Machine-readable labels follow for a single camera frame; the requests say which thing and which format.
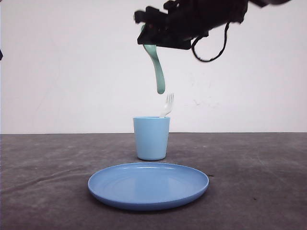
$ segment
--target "green spoon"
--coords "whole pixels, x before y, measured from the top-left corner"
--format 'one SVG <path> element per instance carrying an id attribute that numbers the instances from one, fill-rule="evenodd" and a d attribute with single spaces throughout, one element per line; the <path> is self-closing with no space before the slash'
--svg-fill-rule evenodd
<path id="1" fill-rule="evenodd" d="M 150 58 L 153 61 L 158 94 L 163 94 L 165 91 L 165 81 L 164 81 L 163 71 L 157 55 L 156 45 L 143 45 L 143 47 L 145 48 L 146 52 L 149 54 Z"/>

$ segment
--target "white plastic fork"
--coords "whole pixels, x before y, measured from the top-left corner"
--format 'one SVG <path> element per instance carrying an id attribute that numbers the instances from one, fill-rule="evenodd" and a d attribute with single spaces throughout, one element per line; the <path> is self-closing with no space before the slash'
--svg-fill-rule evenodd
<path id="1" fill-rule="evenodd" d="M 163 112 L 159 117 L 165 117 L 167 114 L 169 114 L 173 109 L 173 104 L 174 104 L 174 94 L 170 93 L 166 97 L 166 103 L 164 105 Z"/>

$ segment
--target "table surface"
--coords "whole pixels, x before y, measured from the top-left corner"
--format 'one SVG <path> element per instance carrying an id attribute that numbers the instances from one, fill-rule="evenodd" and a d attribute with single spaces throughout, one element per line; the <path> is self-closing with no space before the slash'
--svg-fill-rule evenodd
<path id="1" fill-rule="evenodd" d="M 211 176 L 202 197 L 163 211 L 90 195 L 94 172 L 130 162 L 133 134 L 2 135 L 1 229 L 307 229 L 307 133 L 171 133 L 160 162 Z"/>

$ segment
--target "white wall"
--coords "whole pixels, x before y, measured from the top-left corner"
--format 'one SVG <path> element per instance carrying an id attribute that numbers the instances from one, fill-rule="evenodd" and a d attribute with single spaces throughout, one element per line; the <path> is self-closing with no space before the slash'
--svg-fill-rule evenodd
<path id="1" fill-rule="evenodd" d="M 4 0 L 1 132 L 132 132 L 132 117 L 158 115 L 149 56 L 132 19 L 163 0 Z M 231 24 L 225 54 L 198 62 L 158 48 L 175 132 L 307 131 L 307 1 L 260 9 Z M 197 51 L 212 57 L 223 29 Z"/>

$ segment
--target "wire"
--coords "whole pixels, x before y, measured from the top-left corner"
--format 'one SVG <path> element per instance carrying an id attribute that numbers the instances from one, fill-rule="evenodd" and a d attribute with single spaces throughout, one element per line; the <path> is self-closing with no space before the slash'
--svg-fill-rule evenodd
<path id="1" fill-rule="evenodd" d="M 223 49 L 219 52 L 219 54 L 218 54 L 216 57 L 213 57 L 213 58 L 211 58 L 210 60 L 201 59 L 201 58 L 195 53 L 195 45 L 196 45 L 196 43 L 198 43 L 198 41 L 201 40 L 204 36 L 198 36 L 198 37 L 194 40 L 194 42 L 193 42 L 192 45 L 191 45 L 191 48 L 192 48 L 192 51 L 193 51 L 194 56 L 195 56 L 199 61 L 202 61 L 202 62 L 214 61 L 214 60 L 216 60 L 220 55 L 222 55 L 222 53 L 223 53 L 224 50 L 225 50 L 226 43 L 227 43 L 227 30 L 229 29 L 229 24 L 230 24 L 230 22 L 227 22 L 227 24 L 226 24 L 226 26 L 225 26 L 224 46 L 223 46 Z"/>

